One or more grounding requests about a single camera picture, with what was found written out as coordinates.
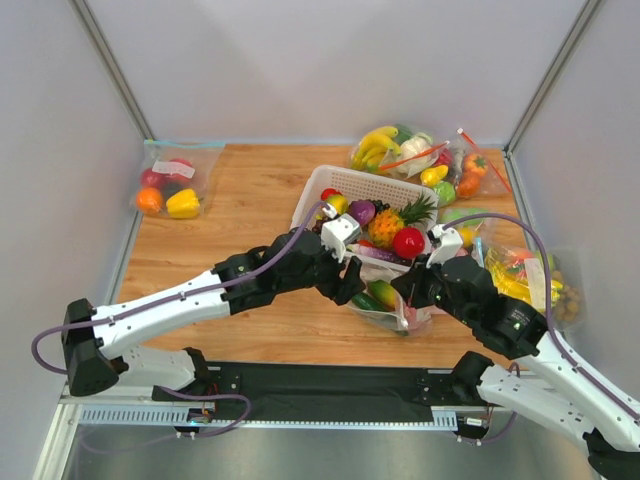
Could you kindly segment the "fake green cucumber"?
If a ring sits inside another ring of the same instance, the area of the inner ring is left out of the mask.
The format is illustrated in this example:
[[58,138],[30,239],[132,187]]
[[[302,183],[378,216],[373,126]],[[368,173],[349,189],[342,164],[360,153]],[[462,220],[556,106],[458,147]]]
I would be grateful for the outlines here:
[[351,303],[358,309],[372,312],[389,312],[389,309],[370,295],[360,292],[354,295]]

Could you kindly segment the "polka dot zip bag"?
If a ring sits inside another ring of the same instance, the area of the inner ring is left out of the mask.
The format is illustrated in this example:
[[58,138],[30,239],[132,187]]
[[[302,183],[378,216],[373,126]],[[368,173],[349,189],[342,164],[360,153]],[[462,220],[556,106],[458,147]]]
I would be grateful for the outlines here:
[[[361,271],[361,279],[365,283],[365,290],[363,292],[370,295],[367,289],[367,284],[370,281],[384,280],[391,285],[391,281],[394,278],[398,277],[399,274],[400,274],[399,271],[395,271],[395,270],[391,270],[388,268],[379,267],[375,265],[365,264]],[[401,296],[397,293],[397,291],[396,291],[396,308],[394,310],[389,310],[389,312],[372,312],[372,311],[360,310],[356,308],[351,303],[351,301],[347,304],[347,307],[352,312],[359,315],[369,323],[374,324],[380,328],[389,330],[403,337],[423,335],[428,333],[432,328],[432,315],[431,315],[431,320],[427,322],[425,325],[413,330],[407,329],[407,324],[406,324],[406,320],[404,319],[403,310],[405,307],[410,307],[410,306],[408,306],[405,303],[405,301],[401,298]]]

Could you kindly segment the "fake pink peach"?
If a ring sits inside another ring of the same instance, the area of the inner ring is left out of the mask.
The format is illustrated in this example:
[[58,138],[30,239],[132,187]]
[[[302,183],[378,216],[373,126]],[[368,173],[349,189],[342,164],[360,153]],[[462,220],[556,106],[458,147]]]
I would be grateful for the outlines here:
[[405,307],[403,315],[406,320],[408,330],[417,329],[431,320],[431,313],[427,308],[415,309],[412,307]]

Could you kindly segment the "fake yellow apple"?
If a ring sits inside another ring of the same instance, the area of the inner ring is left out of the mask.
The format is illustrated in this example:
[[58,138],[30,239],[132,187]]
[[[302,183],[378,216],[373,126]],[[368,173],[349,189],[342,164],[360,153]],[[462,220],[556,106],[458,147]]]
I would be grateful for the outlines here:
[[342,215],[347,212],[349,207],[349,201],[341,194],[333,194],[326,198],[326,203],[332,206],[338,215]]

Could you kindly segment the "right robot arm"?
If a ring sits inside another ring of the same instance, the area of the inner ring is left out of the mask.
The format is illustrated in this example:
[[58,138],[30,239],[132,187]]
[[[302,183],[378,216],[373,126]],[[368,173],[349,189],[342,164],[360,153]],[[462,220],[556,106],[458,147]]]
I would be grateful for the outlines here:
[[488,363],[475,391],[491,403],[565,435],[587,452],[605,479],[639,476],[639,402],[555,336],[531,305],[498,292],[469,257],[443,264],[416,260],[391,282],[415,308],[435,306],[469,327],[483,346],[526,367],[548,390]]

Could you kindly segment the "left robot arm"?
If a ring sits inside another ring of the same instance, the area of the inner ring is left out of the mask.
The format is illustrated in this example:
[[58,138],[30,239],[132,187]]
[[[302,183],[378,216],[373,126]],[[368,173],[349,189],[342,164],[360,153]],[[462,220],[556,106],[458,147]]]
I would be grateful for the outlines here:
[[144,342],[192,323],[223,319],[270,305],[279,294],[317,289],[337,305],[363,291],[362,263],[344,259],[357,234],[335,236],[295,228],[270,246],[253,248],[172,288],[136,300],[67,307],[62,336],[69,391],[75,397],[115,385],[201,391],[206,362],[194,348],[176,352]]

